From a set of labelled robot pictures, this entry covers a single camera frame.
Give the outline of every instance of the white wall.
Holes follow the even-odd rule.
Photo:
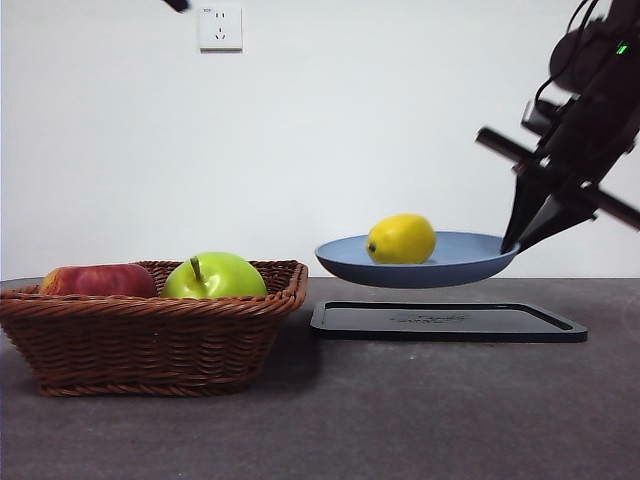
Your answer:
[[[238,3],[245,51],[203,55],[160,0],[2,2],[3,279],[203,250],[327,275],[316,246],[401,211],[502,235],[515,177],[475,134],[535,145],[577,1]],[[640,148],[603,188],[639,182]],[[639,277],[640,236],[603,213],[502,275]]]

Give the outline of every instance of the red apple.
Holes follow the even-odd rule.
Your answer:
[[[42,295],[158,295],[151,274],[135,263],[58,267],[42,280]]]

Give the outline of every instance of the black tray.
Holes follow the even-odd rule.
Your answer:
[[[514,303],[319,303],[314,333],[331,338],[464,342],[584,342],[587,329]]]

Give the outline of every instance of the apple stem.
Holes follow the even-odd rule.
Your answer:
[[[196,274],[196,280],[202,283],[202,273],[200,272],[200,261],[198,260],[198,257],[191,257],[189,261],[191,262],[193,273]]]

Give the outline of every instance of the blue plate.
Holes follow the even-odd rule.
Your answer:
[[[436,232],[436,248],[420,264],[375,264],[365,248],[367,235],[321,245],[316,257],[338,278],[388,288],[462,285],[492,277],[517,255],[519,245],[500,253],[501,237],[466,232]]]

